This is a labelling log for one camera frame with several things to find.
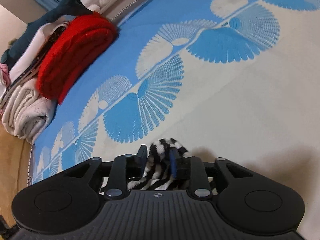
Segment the round pad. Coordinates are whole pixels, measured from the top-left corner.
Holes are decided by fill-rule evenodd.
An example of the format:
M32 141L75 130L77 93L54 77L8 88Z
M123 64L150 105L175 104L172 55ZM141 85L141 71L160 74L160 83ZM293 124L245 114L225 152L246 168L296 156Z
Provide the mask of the round pad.
M248 207L259 212L272 212L282 205L282 200L277 194L266 190L250 192L244 200Z
M98 194L82 178L62 177L20 191L12 201L12 214L28 230L61 234L90 222L99 205Z
M57 189L41 192L35 199L36 207L48 212L65 209L71 202L72 197L68 192Z
M224 218L234 227L258 235L296 229L304 214L299 194L265 177L255 177L234 179L218 195L217 207Z

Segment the folded towel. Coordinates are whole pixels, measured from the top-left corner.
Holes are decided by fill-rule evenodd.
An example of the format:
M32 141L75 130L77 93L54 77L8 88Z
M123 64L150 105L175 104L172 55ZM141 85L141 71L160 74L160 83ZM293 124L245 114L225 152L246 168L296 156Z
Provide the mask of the folded towel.
M2 124L8 133L27 139L40 135L53 118L56 103L35 90L36 78L17 86L4 107Z
M20 111L15 120L15 132L20 139L33 144L44 129L51 123L56 102L44 97L38 98L30 106Z
M116 28L98 13L74 19L40 64L36 88L41 95L61 104L78 77L116 35Z

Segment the wall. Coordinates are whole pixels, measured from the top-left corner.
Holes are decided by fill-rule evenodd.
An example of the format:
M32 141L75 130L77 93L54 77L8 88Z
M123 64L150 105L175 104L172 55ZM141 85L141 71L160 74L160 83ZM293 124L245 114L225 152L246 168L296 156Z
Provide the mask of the wall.
M25 23L33 22L46 13L34 0L0 0L0 4Z
M8 42L19 38L27 25L0 5L0 56L8 47Z

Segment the metal screw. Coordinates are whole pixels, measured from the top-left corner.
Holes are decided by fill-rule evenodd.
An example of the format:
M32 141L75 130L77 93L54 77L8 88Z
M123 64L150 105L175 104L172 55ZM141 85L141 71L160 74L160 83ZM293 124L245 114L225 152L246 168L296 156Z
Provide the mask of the metal screw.
M205 188L199 188L195 191L195 195L198 197L207 197L210 195L210 191Z
M118 188L111 188L109 190L106 191L106 194L109 197L118 197L122 194L122 190L118 189Z

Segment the red folded blanket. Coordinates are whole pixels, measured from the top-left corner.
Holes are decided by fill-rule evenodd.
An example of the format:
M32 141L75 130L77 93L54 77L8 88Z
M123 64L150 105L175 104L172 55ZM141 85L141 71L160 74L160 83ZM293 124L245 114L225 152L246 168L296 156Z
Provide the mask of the red folded blanket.
M36 88L41 95L61 104L79 76L116 35L116 28L98 13L74 19L40 64Z

